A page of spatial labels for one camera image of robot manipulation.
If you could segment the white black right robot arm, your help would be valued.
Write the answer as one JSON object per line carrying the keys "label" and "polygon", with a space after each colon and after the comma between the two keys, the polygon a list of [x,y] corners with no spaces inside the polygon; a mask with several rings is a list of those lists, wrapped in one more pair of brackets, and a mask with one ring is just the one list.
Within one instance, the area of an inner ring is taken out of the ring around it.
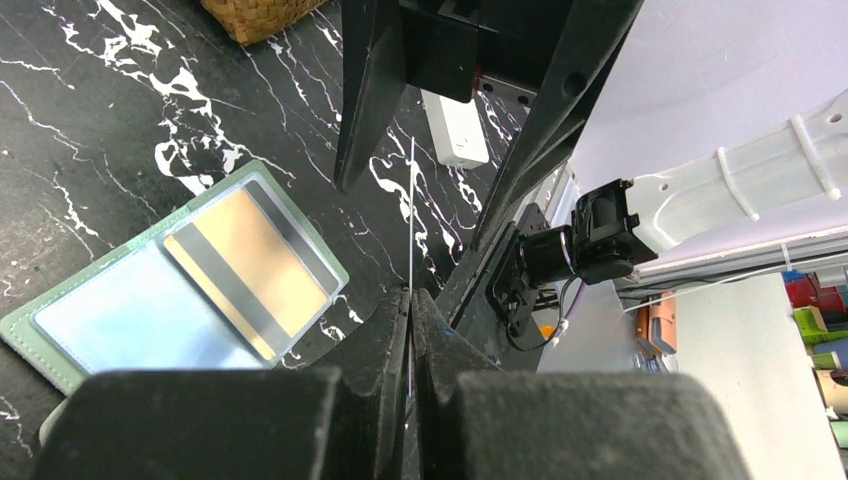
{"label": "white black right robot arm", "polygon": [[[334,182],[349,190],[409,86],[468,102],[487,81],[529,91],[471,242],[491,243],[519,199],[573,155],[597,111],[639,1],[345,1],[343,114]],[[566,233],[566,271],[620,278],[738,218],[847,185],[847,97],[671,169],[584,195]]]}

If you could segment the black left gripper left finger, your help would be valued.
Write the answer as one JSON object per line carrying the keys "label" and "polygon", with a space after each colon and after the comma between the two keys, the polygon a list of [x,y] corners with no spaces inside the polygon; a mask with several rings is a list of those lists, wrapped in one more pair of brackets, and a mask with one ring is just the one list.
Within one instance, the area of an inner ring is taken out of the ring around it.
{"label": "black left gripper left finger", "polygon": [[398,479],[410,292],[301,370],[114,371],[52,423],[37,479]]}

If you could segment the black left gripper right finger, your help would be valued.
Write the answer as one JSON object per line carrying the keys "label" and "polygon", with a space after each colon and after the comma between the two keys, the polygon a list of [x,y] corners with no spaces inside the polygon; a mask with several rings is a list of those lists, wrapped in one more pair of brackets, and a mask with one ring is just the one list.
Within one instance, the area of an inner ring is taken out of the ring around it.
{"label": "black left gripper right finger", "polygon": [[716,401],[680,374],[496,367],[411,299],[424,479],[746,479]]}

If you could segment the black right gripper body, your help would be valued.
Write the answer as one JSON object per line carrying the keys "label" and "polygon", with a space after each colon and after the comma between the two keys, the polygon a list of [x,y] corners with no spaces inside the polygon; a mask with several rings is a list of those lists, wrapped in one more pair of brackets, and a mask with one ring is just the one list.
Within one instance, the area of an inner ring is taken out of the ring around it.
{"label": "black right gripper body", "polygon": [[453,100],[512,90],[532,100],[565,27],[571,1],[401,1],[411,86]]}

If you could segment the mint green card holder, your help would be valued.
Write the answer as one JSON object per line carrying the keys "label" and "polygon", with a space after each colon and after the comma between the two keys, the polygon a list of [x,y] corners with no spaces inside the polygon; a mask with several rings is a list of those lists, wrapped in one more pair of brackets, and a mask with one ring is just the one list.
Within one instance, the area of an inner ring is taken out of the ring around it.
{"label": "mint green card holder", "polygon": [[260,359],[163,246],[177,227],[227,193],[257,180],[341,277],[349,276],[268,168],[251,161],[79,273],[13,311],[3,341],[64,394],[113,370],[259,369]]}

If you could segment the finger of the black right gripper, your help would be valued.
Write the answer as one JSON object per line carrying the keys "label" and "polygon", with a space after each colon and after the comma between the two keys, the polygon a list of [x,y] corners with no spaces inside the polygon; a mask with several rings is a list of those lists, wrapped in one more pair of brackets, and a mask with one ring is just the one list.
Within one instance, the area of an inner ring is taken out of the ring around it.
{"label": "finger of the black right gripper", "polygon": [[579,123],[573,112],[634,22],[640,1],[576,1],[566,17],[546,74],[521,132],[512,141],[481,211],[471,247],[491,242],[511,207],[547,172],[528,173],[544,148],[554,148]]}
{"label": "finger of the black right gripper", "polygon": [[352,191],[406,87],[397,1],[343,1],[343,112],[333,181]]}

